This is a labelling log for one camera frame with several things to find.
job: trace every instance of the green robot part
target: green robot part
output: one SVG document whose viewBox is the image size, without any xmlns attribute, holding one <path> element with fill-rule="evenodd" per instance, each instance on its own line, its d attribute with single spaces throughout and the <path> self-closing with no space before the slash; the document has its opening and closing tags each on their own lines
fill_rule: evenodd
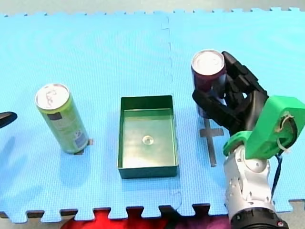
<svg viewBox="0 0 305 229">
<path fill-rule="evenodd" d="M 305 104 L 294 97 L 271 96 L 252 131 L 240 131 L 224 145 L 228 156 L 245 145 L 246 159 L 270 159 L 296 141 L 305 125 Z"/>
</svg>

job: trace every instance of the red object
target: red object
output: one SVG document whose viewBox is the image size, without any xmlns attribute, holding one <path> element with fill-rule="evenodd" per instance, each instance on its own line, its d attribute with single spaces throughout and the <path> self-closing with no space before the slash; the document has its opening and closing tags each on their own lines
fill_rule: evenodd
<svg viewBox="0 0 305 229">
<path fill-rule="evenodd" d="M 127 219 L 108 219 L 109 211 L 96 211 L 94 221 L 75 221 L 65 223 L 61 229 L 164 229 L 167 219 L 143 219 L 141 211 L 128 211 Z"/>
</svg>

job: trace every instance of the floor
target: floor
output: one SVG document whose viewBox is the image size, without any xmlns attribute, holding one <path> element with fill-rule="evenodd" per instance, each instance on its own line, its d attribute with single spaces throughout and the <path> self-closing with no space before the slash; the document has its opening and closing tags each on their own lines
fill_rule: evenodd
<svg viewBox="0 0 305 229">
<path fill-rule="evenodd" d="M 267 10 L 270 7 L 281 6 L 284 10 L 288 7 L 299 7 L 305 10 L 304 0 L 1 0 L 0 13 L 15 15 L 17 13 L 27 13 L 29 15 L 36 12 L 86 12 L 88 14 L 97 11 L 114 12 L 126 11 L 133 12 L 143 10 L 152 12 L 154 10 L 173 11 L 174 9 L 184 9 L 192 11 L 202 8 L 211 11 L 215 8 L 223 8 L 230 11 L 232 8 L 243 8 L 249 11 L 251 8 L 259 7 Z M 286 220 L 290 229 L 305 229 L 304 203 L 292 202 L 293 212 L 282 213 L 280 216 Z M 41 224 L 39 219 L 30 219 L 27 224 L 12 224 L 9 219 L 0 219 L 1 229 L 59 229 L 62 223 Z"/>
</svg>

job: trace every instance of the dark red can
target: dark red can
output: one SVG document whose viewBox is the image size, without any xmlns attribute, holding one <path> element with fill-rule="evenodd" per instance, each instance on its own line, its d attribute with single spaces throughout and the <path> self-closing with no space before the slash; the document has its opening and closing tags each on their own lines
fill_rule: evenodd
<svg viewBox="0 0 305 229">
<path fill-rule="evenodd" d="M 224 98 L 225 64 L 224 56 L 216 50 L 202 50 L 193 57 L 192 73 L 194 86 L 210 93 L 218 100 Z M 205 111 L 197 106 L 198 114 L 208 118 Z"/>
</svg>

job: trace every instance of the can lid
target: can lid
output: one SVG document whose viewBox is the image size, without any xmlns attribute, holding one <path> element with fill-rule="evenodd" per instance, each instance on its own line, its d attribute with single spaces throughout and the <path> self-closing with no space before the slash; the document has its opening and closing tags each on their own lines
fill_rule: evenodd
<svg viewBox="0 0 305 229">
<path fill-rule="evenodd" d="M 36 93 L 36 105 L 44 110 L 54 110 L 63 106 L 69 99 L 68 88 L 60 83 L 51 83 L 43 86 Z"/>
<path fill-rule="evenodd" d="M 202 50 L 193 57 L 192 68 L 201 75 L 215 75 L 224 68 L 224 56 L 216 50 Z"/>
</svg>

